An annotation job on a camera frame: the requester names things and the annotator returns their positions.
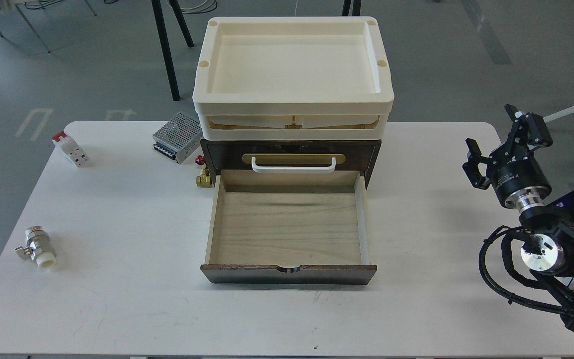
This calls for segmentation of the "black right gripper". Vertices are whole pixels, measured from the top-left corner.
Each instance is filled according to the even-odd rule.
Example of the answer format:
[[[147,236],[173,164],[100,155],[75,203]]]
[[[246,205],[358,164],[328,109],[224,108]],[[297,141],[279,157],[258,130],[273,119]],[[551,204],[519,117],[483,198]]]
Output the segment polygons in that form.
[[[512,129],[504,145],[484,157],[476,140],[467,138],[467,162],[462,164],[465,175],[474,188],[487,190],[490,184],[502,207],[516,208],[516,200],[510,198],[525,188],[535,188],[540,198],[552,191],[548,179],[533,157],[533,150],[549,147],[552,136],[544,118],[533,112],[520,112],[517,107],[504,106]],[[486,165],[486,175],[481,175],[479,165]]]

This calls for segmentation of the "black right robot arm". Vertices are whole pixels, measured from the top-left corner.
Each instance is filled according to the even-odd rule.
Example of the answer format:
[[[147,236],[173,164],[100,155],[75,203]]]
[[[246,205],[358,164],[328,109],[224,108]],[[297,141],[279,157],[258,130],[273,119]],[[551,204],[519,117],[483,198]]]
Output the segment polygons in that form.
[[[478,268],[485,284],[508,300],[561,317],[574,332],[574,191],[545,204],[551,185],[535,159],[538,148],[553,140],[542,116],[520,112],[507,104],[512,121],[506,141],[483,156],[474,139],[466,139],[467,161],[462,168],[474,188],[492,187],[499,204],[519,212],[519,227],[500,226],[485,239]],[[522,286],[548,291],[556,305],[531,300],[504,289],[487,270],[487,250],[501,238],[504,269]]]

